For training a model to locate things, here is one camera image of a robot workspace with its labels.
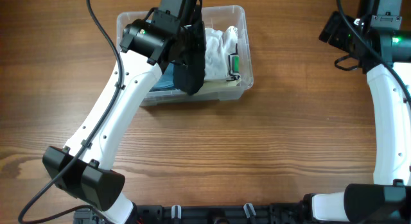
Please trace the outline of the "cream cloth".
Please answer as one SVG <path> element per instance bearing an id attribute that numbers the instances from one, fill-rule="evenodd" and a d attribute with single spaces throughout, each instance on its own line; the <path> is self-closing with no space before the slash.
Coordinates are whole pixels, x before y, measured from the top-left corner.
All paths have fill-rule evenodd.
<path id="1" fill-rule="evenodd" d="M 225 82 L 206 81 L 204 82 L 203 86 L 199 89 L 199 91 L 195 93 L 195 95 L 208 94 L 212 92 L 220 92 L 220 91 L 228 90 L 233 87 L 236 87 L 237 84 L 239 83 L 241 83 L 241 79 L 234 80 L 234 81 L 225 81 Z"/>

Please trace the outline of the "black cloth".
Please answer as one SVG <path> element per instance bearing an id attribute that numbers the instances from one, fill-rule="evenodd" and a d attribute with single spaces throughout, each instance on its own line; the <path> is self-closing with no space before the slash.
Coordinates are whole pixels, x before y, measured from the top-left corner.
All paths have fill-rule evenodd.
<path id="1" fill-rule="evenodd" d="M 204 84 L 206 68 L 206 36 L 203 21 L 188 28 L 189 42 L 181 58 L 174 64 L 173 83 L 176 89 L 191 96 Z"/>

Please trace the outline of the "white t-shirt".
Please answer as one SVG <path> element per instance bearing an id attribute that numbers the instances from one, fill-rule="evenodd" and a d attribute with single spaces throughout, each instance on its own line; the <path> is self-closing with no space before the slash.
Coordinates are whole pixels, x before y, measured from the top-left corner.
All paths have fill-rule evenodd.
<path id="1" fill-rule="evenodd" d="M 224 32 L 205 29 L 205 81 L 224 82 L 240 78 L 238 29 L 229 26 Z"/>

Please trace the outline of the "blue denim cloth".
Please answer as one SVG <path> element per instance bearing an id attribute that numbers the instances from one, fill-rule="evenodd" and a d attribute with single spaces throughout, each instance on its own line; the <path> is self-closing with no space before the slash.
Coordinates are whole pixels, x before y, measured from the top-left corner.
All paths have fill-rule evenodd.
<path id="1" fill-rule="evenodd" d="M 174 64 L 170 63 L 160 80 L 150 89 L 151 91 L 175 90 L 173 82 Z"/>

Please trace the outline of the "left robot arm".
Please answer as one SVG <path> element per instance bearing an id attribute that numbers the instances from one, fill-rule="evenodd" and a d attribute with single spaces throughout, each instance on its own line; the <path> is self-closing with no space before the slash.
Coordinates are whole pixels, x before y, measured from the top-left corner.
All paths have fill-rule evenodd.
<path id="1" fill-rule="evenodd" d="M 169 65 L 176 89 L 188 95 L 200 90 L 205 39 L 202 0 L 161 0 L 127 24 L 112 75 L 83 125 L 63 148 L 49 147 L 43 156 L 55 185 L 107 223 L 136 223 L 136 205 L 122 192 L 125 177 L 112 168 L 119 144 Z"/>

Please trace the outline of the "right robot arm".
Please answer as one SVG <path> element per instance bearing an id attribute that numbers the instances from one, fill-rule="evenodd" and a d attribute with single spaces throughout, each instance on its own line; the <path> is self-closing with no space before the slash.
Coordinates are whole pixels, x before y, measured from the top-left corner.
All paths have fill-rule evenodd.
<path id="1" fill-rule="evenodd" d="M 371 184 L 308 194 L 302 221 L 410 222 L 410 32 L 401 30 L 402 0 L 360 0 L 356 17 L 333 12 L 319 39 L 354 58 L 374 106 L 376 163 Z"/>

